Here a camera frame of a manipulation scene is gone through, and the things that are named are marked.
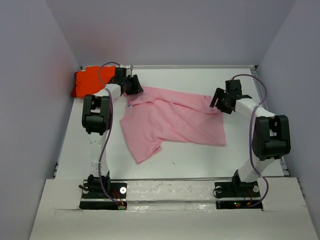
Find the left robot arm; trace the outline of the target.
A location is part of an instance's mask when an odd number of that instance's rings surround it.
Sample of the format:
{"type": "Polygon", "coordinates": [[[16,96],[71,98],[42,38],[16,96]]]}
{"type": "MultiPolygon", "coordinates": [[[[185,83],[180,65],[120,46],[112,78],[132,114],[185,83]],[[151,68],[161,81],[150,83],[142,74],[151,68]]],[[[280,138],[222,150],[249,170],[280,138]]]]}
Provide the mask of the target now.
{"type": "Polygon", "coordinates": [[[98,79],[102,89],[83,98],[82,127],[89,139],[90,172],[87,184],[93,186],[97,196],[104,198],[110,194],[110,170],[106,160],[106,146],[113,126],[113,100],[122,95],[137,95],[144,90],[138,76],[133,74],[132,65],[120,65],[106,83],[102,80],[102,68],[98,69],[98,79]]]}

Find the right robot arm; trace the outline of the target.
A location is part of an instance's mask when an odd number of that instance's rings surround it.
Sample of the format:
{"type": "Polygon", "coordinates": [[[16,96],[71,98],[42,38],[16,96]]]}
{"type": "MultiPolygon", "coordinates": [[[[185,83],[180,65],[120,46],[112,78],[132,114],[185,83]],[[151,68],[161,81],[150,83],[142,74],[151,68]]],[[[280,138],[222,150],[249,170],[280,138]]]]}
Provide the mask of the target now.
{"type": "Polygon", "coordinates": [[[242,196],[270,164],[291,151],[289,119],[269,112],[261,102],[244,95],[239,79],[227,80],[225,89],[217,88],[210,107],[249,120],[249,160],[236,170],[230,183],[231,192],[242,196]]]}

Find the pink t-shirt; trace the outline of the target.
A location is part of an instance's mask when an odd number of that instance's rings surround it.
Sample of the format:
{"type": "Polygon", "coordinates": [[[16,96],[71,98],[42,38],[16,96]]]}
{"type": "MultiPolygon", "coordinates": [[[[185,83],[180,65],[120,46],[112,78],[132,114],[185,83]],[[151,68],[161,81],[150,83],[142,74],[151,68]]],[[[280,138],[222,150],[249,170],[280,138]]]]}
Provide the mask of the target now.
{"type": "Polygon", "coordinates": [[[120,126],[137,164],[159,152],[164,141],[227,144],[223,114],[210,107],[210,96],[145,86],[142,93],[125,98],[120,126]]]}

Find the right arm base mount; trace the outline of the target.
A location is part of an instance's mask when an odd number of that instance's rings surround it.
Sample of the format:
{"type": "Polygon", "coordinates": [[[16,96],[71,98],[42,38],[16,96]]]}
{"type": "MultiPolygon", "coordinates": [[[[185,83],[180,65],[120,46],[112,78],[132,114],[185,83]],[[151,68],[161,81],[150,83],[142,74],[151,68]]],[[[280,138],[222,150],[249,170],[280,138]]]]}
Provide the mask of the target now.
{"type": "Polygon", "coordinates": [[[258,182],[241,182],[237,175],[215,182],[212,194],[218,210],[263,209],[258,182]]]}

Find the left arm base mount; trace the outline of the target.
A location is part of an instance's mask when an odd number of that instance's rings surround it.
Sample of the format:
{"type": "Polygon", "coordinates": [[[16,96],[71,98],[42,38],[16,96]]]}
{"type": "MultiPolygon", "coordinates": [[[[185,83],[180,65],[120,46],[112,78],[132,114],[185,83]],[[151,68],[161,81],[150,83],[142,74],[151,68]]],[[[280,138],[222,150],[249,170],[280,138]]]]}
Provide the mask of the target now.
{"type": "Polygon", "coordinates": [[[105,176],[89,176],[78,186],[81,189],[81,210],[125,211],[127,209],[128,183],[113,181],[105,176]]]}

